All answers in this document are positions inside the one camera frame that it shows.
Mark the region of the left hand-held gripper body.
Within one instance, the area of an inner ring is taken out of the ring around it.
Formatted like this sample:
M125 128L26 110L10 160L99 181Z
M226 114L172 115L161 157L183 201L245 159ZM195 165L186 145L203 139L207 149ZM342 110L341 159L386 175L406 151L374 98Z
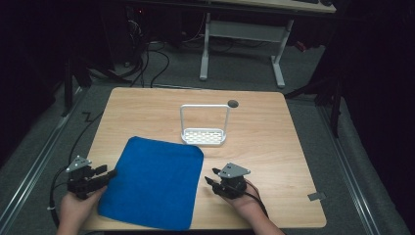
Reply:
M69 175L68 190L77 198L85 200L88 194L97 189L96 170L90 165L91 161L77 156L66 168Z

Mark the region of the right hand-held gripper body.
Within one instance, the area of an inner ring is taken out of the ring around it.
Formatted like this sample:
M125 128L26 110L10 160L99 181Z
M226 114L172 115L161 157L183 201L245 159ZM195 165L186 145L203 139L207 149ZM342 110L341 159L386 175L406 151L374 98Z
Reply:
M237 164L228 163L221 169L219 173L220 182L217 189L212 191L221 197L227 199L237 199L244 195L247 189L247 182L245 175L250 174L251 171L247 168Z

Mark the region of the white towel rack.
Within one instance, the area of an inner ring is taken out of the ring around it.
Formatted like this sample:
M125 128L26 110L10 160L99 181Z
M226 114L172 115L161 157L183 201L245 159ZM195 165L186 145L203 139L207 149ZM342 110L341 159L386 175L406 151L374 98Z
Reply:
M223 108L226 110L224 125L218 127L185 127L184 111L186 109ZM226 128L230 114L230 106L224 104L187 104L179 110L181 124L181 139L185 144L196 146L221 146L226 140Z

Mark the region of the blue cloth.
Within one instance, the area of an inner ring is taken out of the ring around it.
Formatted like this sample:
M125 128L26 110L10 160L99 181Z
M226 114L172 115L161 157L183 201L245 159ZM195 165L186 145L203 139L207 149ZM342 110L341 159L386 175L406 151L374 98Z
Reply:
M166 230L191 226L204 153L197 146L130 138L98 213Z

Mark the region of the person's right hand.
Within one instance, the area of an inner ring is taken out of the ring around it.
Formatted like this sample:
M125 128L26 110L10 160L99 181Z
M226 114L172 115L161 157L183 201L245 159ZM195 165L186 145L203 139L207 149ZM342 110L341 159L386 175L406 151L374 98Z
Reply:
M250 215L254 212L262 212L262 209L257 202L259 200L258 189L249 181L247 182L247 189L245 194L237 199L227 199L225 201L239 214Z

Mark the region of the person's left hand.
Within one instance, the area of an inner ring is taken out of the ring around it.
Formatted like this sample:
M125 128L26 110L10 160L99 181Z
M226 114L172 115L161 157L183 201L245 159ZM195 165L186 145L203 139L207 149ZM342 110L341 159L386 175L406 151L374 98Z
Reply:
M99 202L107 187L95 191L88 199L80 200L73 193L68 192L61 201L60 226L78 228L78 232L85 220L89 217L94 206Z

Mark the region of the black stand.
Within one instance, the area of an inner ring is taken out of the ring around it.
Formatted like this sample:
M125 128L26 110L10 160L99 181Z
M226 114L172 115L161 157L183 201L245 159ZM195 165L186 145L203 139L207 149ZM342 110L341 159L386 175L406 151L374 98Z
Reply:
M339 116L341 114L342 81L335 77L326 77L317 81L310 81L305 86L285 94L286 99L293 99L301 94L315 94L316 106L331 106L329 127L332 134L338 138Z
M65 109L63 116L66 117L74 106L74 83L81 88L89 88L92 84L92 80L89 76L88 68L83 64L81 60L75 57L69 57L65 62L65 75L64 75L64 105Z

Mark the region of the metal floor rail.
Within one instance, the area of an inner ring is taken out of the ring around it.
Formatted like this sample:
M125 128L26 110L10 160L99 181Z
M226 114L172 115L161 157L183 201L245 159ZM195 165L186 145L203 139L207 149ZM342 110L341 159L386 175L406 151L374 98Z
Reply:
M57 102L30 127L17 150L0 169L0 235L50 234L55 231L49 207L51 183L56 181L55 200L65 193L66 175L60 168L70 158L88 154L92 119L91 91L77 88L74 106Z
M343 175L347 190L353 201L354 207L358 213L361 223L366 231L366 234L381 235L379 227L367 203L366 197L364 196L361 187L359 186L358 181L356 180L356 177L348 162L346 152L342 147L341 141L338 137L336 137L333 134L330 125L330 117L328 111L324 107L317 107L316 110L319 116L322 118L325 129L327 130L330 136L330 140L336 152L336 159L340 166L340 172Z

